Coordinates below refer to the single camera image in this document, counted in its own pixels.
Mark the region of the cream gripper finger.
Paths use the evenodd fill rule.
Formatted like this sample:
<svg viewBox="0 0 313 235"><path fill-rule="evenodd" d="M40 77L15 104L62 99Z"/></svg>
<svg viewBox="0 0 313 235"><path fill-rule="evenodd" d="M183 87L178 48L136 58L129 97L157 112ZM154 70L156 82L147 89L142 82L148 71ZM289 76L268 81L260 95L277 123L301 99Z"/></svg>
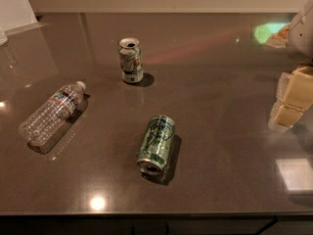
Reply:
<svg viewBox="0 0 313 235"><path fill-rule="evenodd" d="M292 73L283 72L278 82L276 102L268 127L286 132L313 105L313 67L299 66Z"/></svg>

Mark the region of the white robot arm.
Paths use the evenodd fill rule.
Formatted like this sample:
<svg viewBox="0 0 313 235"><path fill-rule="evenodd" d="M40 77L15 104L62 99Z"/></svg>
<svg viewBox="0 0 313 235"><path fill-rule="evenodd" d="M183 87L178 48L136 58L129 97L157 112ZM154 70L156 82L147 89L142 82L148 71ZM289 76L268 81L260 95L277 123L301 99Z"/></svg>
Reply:
<svg viewBox="0 0 313 235"><path fill-rule="evenodd" d="M273 33L266 44L285 48L297 63L295 70L280 76L268 122L270 129L285 132L313 105L313 0L290 23Z"/></svg>

